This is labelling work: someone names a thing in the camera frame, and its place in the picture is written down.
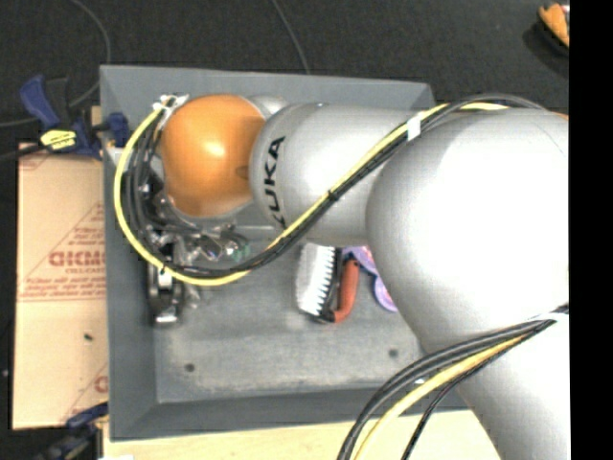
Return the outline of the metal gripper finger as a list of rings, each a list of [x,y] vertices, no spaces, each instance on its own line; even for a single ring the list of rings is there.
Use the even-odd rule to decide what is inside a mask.
[[[158,269],[152,264],[147,264],[146,286],[150,319],[152,323],[156,323],[162,309],[162,303],[158,285]]]
[[[170,282],[169,294],[169,321],[175,324],[180,321],[184,307],[183,283],[176,279],[172,279]]]

